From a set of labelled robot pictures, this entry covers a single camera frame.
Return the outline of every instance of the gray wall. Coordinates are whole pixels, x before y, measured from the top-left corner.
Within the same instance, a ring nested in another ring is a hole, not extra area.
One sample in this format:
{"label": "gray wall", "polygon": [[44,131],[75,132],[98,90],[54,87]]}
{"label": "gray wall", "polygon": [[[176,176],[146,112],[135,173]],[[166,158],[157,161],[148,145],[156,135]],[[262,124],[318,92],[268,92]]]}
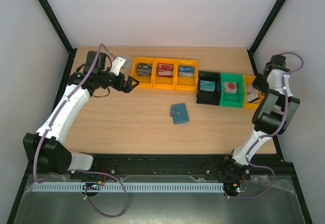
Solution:
{"label": "gray wall", "polygon": [[37,0],[0,0],[0,223],[27,165],[22,138],[49,116],[67,52]]}
{"label": "gray wall", "polygon": [[75,47],[249,47],[275,1],[49,0]]}
{"label": "gray wall", "polygon": [[[325,198],[325,0],[287,0],[259,47],[255,60],[262,69],[273,54],[295,51],[305,59],[292,74],[290,88],[301,105],[280,137],[285,159],[293,162],[314,223],[324,223]],[[299,60],[288,56],[287,66]]]}

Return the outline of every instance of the wooden surface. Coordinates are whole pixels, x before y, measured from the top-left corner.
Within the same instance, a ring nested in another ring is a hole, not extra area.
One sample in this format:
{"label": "wooden surface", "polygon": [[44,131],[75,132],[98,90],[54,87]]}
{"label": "wooden surface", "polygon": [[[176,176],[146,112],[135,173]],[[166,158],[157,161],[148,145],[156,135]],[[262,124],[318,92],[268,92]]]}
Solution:
{"label": "wooden surface", "polygon": [[[78,48],[72,72],[85,63],[95,46]],[[206,71],[253,74],[245,48],[109,47],[115,55],[175,57],[198,60]],[[99,89],[95,95],[107,91]],[[170,106],[185,103],[190,122],[174,125]],[[245,141],[253,128],[254,110],[196,104],[196,92],[135,88],[125,94],[111,89],[104,98],[91,98],[81,109],[68,133],[70,151],[136,154],[230,153]],[[259,153],[275,153],[267,142]]]}

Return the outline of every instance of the gray floor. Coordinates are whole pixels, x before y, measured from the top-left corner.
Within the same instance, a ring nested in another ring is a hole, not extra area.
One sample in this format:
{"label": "gray floor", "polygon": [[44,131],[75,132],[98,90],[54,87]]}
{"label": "gray floor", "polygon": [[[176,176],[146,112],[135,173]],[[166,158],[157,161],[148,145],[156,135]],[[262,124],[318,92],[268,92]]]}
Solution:
{"label": "gray floor", "polygon": [[[277,176],[277,180],[289,177]],[[125,181],[189,182],[184,177],[133,177]],[[261,183],[248,181],[251,196],[265,189]],[[228,200],[223,194],[130,193],[127,212],[109,219],[98,215],[83,200],[81,193],[26,192],[15,223],[304,223],[298,199],[278,185],[254,200]],[[117,214],[123,207],[124,194],[99,193],[93,203],[107,214]]]}

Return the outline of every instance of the white wall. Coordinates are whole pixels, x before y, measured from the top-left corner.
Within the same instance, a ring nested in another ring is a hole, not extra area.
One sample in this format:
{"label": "white wall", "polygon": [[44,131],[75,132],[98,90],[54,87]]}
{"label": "white wall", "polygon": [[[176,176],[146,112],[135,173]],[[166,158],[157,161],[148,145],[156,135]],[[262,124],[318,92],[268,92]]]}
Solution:
{"label": "white wall", "polygon": [[22,139],[49,116],[67,52],[37,0],[0,0],[0,223],[27,158]]}
{"label": "white wall", "polygon": [[250,47],[276,0],[49,0],[73,46]]}
{"label": "white wall", "polygon": [[[280,137],[286,161],[293,162],[314,223],[324,223],[325,198],[325,0],[287,0],[255,60],[262,69],[273,54],[295,51],[305,59],[302,71],[292,74],[290,88],[301,105]],[[299,60],[287,57],[287,66]]]}

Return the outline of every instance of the tabletop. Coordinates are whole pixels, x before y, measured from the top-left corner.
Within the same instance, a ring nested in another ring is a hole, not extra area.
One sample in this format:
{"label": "tabletop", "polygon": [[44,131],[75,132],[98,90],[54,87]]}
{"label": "tabletop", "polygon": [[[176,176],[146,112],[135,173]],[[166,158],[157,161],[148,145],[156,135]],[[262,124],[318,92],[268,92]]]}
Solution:
{"label": "tabletop", "polygon": [[[199,70],[253,74],[246,48],[224,47],[108,47],[130,64],[136,56],[196,59]],[[86,61],[89,50],[78,48],[72,73]],[[98,89],[94,95],[105,95]],[[185,103],[189,122],[173,124],[172,104]],[[70,151],[119,154],[224,154],[242,144],[253,129],[254,110],[196,104],[196,92],[135,88],[131,93],[111,89],[107,97],[92,97],[80,110],[66,138]],[[272,140],[258,153],[276,153]]]}

